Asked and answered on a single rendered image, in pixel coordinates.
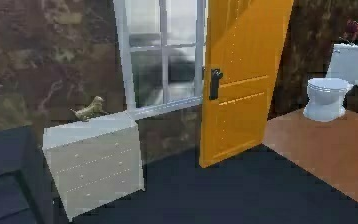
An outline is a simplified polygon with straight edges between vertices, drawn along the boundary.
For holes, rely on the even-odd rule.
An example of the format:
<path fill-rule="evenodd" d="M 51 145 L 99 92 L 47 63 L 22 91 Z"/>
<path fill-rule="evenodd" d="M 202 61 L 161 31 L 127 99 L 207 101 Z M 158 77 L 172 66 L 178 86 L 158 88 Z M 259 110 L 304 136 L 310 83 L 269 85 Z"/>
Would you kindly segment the white framed window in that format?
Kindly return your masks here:
<path fill-rule="evenodd" d="M 135 120 L 202 103 L 206 0 L 113 0 L 126 111 Z"/>

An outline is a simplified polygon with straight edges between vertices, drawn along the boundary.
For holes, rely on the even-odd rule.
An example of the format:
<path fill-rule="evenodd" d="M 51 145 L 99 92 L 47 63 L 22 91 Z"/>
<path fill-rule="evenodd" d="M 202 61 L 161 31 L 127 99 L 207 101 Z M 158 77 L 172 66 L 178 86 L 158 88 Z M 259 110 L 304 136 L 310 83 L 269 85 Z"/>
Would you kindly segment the orange room door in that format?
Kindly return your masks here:
<path fill-rule="evenodd" d="M 294 0 L 208 0 L 199 165 L 262 143 Z M 218 98 L 209 99 L 219 68 Z"/>

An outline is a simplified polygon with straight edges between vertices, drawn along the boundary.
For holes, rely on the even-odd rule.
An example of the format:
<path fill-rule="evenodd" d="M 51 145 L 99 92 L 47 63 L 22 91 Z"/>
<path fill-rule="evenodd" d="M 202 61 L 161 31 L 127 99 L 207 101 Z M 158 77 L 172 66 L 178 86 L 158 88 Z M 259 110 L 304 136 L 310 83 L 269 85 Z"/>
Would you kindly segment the tan dog figurine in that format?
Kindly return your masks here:
<path fill-rule="evenodd" d="M 73 110 L 71 112 L 75 117 L 83 122 L 87 122 L 90 118 L 93 118 L 96 114 L 106 114 L 106 111 L 103 109 L 104 99 L 100 96 L 95 96 L 93 101 L 87 106 L 80 110 Z"/>

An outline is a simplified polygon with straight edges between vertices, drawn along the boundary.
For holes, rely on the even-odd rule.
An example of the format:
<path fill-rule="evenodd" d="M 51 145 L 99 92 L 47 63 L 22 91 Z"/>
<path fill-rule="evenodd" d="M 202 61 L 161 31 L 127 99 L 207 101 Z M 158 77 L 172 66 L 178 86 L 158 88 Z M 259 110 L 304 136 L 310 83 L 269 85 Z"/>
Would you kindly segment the white chest of drawers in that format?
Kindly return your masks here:
<path fill-rule="evenodd" d="M 46 128 L 42 151 L 69 219 L 144 188 L 138 124 L 126 112 Z"/>

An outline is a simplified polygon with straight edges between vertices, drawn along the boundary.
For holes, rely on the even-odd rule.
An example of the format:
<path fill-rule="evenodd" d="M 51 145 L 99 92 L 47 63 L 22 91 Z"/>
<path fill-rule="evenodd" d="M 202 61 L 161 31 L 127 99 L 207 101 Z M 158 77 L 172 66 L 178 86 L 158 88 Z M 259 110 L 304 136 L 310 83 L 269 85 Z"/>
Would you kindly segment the white toilet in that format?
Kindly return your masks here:
<path fill-rule="evenodd" d="M 342 117 L 344 98 L 354 86 L 358 86 L 358 45 L 334 44 L 326 75 L 307 82 L 308 103 L 303 115 L 318 122 Z"/>

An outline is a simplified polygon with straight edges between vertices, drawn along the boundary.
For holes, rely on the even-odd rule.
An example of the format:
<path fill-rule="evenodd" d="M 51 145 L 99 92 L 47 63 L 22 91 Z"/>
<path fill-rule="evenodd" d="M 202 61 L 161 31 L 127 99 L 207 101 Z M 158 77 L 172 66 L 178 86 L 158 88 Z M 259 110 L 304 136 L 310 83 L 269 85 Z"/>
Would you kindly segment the dark blue bed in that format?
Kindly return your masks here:
<path fill-rule="evenodd" d="M 51 180 L 28 126 L 0 131 L 0 224 L 53 224 Z"/>

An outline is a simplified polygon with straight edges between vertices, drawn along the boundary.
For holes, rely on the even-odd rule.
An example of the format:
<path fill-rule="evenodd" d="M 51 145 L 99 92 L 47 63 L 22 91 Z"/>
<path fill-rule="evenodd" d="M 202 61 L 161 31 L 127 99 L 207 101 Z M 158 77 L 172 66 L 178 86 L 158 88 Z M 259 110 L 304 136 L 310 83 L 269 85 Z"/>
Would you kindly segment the dark red house plant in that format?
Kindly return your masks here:
<path fill-rule="evenodd" d="M 358 40 L 358 20 L 349 19 L 346 22 L 343 40 L 349 44 L 354 44 Z"/>

